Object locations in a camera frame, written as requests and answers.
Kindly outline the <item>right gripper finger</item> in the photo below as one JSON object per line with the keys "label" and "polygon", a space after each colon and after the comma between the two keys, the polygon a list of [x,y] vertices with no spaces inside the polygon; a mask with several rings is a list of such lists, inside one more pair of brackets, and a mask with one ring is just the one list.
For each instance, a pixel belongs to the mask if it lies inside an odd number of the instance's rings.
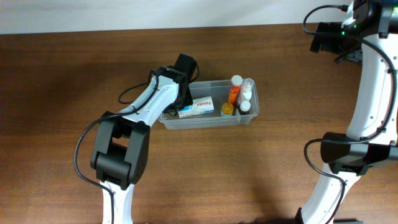
{"label": "right gripper finger", "polygon": [[[315,32],[324,32],[326,31],[326,23],[324,22],[320,22],[317,25],[316,31]],[[311,46],[310,46],[310,51],[311,52],[315,52],[315,53],[319,53],[321,46],[323,43],[323,37],[319,36],[319,35],[315,35],[313,37]]]}
{"label": "right gripper finger", "polygon": [[335,63],[341,63],[342,61],[349,61],[361,65],[363,63],[362,48],[353,48],[334,59]]}

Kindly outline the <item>white green medicine box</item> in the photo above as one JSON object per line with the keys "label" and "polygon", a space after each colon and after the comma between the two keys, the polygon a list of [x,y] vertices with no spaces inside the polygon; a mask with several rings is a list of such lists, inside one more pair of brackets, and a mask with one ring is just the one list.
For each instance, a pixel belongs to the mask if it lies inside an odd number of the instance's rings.
{"label": "white green medicine box", "polygon": [[179,118],[186,118],[189,116],[196,116],[199,114],[207,114],[214,112],[214,103],[212,97],[207,96],[203,98],[197,98],[193,100],[193,103],[189,106],[185,106],[178,110]]}

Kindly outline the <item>small jar gold lid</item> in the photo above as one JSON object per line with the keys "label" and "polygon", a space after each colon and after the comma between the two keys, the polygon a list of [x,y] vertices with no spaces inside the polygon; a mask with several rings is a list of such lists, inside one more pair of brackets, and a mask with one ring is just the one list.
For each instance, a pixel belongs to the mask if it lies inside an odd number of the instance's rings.
{"label": "small jar gold lid", "polygon": [[232,116],[233,113],[234,113],[234,106],[233,106],[231,103],[226,102],[226,103],[224,103],[224,104],[221,106],[221,112],[220,112],[220,114],[221,114],[222,116]]}

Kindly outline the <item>orange tube white cap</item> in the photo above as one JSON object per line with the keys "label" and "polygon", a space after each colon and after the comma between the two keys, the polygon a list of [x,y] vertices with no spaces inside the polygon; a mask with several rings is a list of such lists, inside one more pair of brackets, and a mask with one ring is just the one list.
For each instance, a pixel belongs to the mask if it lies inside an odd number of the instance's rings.
{"label": "orange tube white cap", "polygon": [[234,75],[231,78],[231,88],[229,92],[228,102],[234,105],[238,98],[238,93],[240,92],[241,85],[243,83],[243,78],[240,75]]}

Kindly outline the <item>dark bottle white cap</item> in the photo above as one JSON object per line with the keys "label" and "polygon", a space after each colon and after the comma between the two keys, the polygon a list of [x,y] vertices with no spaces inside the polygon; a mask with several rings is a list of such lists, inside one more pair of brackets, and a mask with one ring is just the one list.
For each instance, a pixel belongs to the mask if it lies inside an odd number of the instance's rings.
{"label": "dark bottle white cap", "polygon": [[242,101],[237,104],[237,109],[235,112],[235,115],[237,116],[237,120],[240,121],[242,115],[247,115],[249,114],[249,110],[251,108],[251,103],[247,100]]}

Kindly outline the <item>white spray bottle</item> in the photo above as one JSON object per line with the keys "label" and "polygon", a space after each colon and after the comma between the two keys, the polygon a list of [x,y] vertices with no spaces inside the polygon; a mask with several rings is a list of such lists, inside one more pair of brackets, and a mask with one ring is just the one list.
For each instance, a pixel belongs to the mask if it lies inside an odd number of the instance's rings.
{"label": "white spray bottle", "polygon": [[252,98],[252,89],[254,87],[254,80],[247,78],[241,84],[241,89],[237,99],[237,105],[240,105],[243,101],[250,101]]}

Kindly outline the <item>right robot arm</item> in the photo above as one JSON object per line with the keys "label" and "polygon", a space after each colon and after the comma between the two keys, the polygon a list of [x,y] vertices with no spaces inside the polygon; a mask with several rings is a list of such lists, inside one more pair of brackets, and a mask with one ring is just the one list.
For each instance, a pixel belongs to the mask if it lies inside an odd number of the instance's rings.
{"label": "right robot arm", "polygon": [[349,189],[372,167],[397,161],[397,2],[341,5],[342,22],[321,22],[312,31],[312,52],[361,64],[358,97],[344,134],[317,139],[323,166],[295,223],[333,223]]}

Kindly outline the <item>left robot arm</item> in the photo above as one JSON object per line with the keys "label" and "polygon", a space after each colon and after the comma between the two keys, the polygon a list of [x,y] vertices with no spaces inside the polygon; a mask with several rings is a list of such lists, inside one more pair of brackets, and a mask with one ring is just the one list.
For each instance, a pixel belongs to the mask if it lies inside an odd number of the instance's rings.
{"label": "left robot arm", "polygon": [[147,165],[151,126],[161,114],[192,104],[189,84],[198,72],[197,61],[180,54],[174,65],[151,70],[146,89],[126,108],[95,122],[90,167],[103,191],[103,223],[132,223],[132,193]]}

